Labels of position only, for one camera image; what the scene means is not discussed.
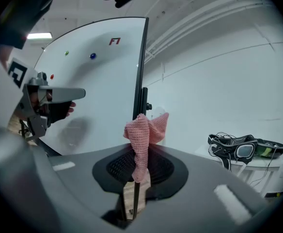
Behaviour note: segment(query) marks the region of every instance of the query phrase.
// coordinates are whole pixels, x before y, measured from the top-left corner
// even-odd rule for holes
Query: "white curved panel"
[[[46,47],[35,70],[47,74],[50,86],[84,88],[86,96],[75,101],[69,117],[48,128],[41,138],[44,143],[60,154],[75,154],[128,142],[123,132],[133,116],[145,24],[145,18],[136,17],[104,20],[75,29]],[[112,38],[120,38],[119,43],[110,45]]]

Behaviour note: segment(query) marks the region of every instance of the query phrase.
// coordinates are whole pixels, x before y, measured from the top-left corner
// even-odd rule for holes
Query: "f1 logo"
[[[112,39],[110,40],[109,46],[110,46],[115,40],[117,40],[116,45],[118,45],[119,42],[120,42],[120,39],[121,39],[121,38],[112,38]]]

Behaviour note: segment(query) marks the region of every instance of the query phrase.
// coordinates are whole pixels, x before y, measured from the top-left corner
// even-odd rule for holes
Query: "black sleeve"
[[[0,45],[22,49],[34,25],[52,0],[11,0],[0,16]]]

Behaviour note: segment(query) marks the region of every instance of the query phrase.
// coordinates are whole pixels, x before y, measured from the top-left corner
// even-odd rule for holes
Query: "white foam block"
[[[249,220],[252,215],[245,205],[233,194],[227,185],[218,185],[214,193],[223,203],[225,209],[235,224],[240,225]]]
[[[53,166],[53,170],[57,172],[57,171],[65,170],[65,169],[68,169],[68,168],[72,168],[74,166],[75,166],[75,163],[70,161],[70,162],[66,162],[66,163],[63,163],[63,164]]]

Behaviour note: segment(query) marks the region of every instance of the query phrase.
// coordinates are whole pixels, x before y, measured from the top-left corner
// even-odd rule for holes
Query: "gray floor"
[[[19,134],[19,130],[21,130],[19,118],[12,116],[8,125],[8,129],[13,133]],[[29,144],[35,145],[35,143],[32,141],[30,141]],[[147,172],[145,179],[141,182],[137,213],[140,213],[145,208],[145,191],[149,187],[150,176],[149,172]],[[128,182],[124,187],[123,193],[125,199],[126,217],[127,219],[132,219],[133,215],[129,211],[133,209],[134,182]]]

